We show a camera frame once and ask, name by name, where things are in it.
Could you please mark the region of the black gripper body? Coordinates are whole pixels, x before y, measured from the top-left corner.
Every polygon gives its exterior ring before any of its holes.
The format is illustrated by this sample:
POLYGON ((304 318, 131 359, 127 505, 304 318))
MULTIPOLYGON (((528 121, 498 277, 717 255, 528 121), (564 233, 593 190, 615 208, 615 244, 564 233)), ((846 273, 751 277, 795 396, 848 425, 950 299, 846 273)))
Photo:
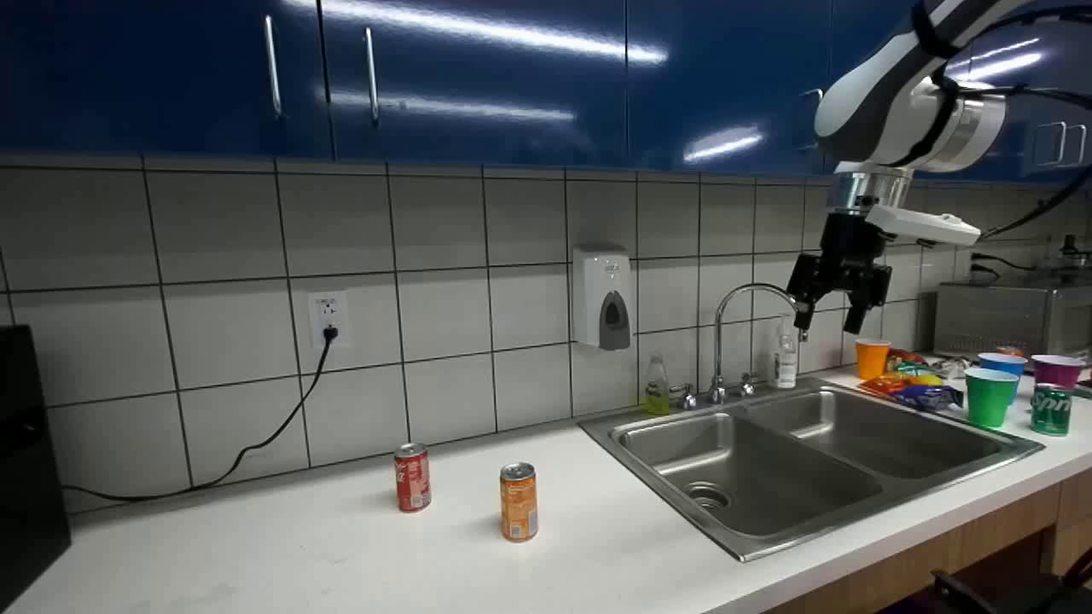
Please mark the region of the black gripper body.
POLYGON ((803 251, 789 277, 789 292, 797 303, 819 303, 842 290, 852 303, 880 303, 891 270, 880 267, 887 234, 860 215, 831 211, 817 251, 803 251))

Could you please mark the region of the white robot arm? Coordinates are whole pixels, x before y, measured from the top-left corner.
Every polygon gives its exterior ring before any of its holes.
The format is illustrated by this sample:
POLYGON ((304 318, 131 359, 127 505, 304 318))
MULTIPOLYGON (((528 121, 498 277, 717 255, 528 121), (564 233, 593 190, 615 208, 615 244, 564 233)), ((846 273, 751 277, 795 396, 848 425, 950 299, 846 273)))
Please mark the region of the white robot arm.
POLYGON ((1041 8, 1030 0, 919 0, 903 29, 839 74, 817 104, 817 140, 835 159, 831 202, 817 251, 789 277, 797 338, 810 338, 817 303, 842 292, 842 326, 856 334, 869 307, 887 299, 885 244, 899 234, 943 244, 975 244, 983 230, 945 211, 903 203, 919 170, 974 167, 999 135, 1005 101, 1028 86, 960 82, 945 66, 975 38, 1013 23, 1085 20, 1087 2, 1041 8))

